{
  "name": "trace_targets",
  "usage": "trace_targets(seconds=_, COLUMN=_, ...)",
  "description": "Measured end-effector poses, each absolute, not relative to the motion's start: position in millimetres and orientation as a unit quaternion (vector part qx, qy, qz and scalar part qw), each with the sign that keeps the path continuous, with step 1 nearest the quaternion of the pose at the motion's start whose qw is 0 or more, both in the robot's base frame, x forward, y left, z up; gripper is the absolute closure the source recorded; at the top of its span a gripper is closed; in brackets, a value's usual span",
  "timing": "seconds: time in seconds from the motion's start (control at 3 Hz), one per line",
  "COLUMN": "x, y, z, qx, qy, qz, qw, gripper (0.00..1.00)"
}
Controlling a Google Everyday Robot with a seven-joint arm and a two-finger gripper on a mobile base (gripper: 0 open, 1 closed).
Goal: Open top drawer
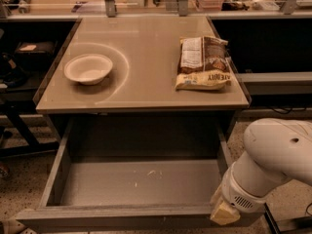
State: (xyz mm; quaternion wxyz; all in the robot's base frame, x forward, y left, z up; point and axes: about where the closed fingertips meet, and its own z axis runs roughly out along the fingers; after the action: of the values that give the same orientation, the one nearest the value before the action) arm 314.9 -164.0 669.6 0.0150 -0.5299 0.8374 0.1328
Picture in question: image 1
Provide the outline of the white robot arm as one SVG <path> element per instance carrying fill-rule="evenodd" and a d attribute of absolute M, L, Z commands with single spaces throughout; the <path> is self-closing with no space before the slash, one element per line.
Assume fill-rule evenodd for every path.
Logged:
<path fill-rule="evenodd" d="M 312 123 L 262 118 L 243 135 L 245 151 L 227 169 L 211 199 L 210 220 L 227 225 L 251 214 L 275 188 L 296 179 L 312 185 Z"/>

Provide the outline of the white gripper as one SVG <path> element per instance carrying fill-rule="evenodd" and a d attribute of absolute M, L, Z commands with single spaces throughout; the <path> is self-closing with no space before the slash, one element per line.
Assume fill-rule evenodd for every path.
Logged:
<path fill-rule="evenodd" d="M 210 205 L 214 206 L 214 209 L 210 220 L 218 225 L 231 224 L 241 218 L 239 212 L 254 213 L 264 203 L 264 197 L 255 197 L 242 188 L 233 175 L 233 168 L 230 167 L 211 198 Z"/>

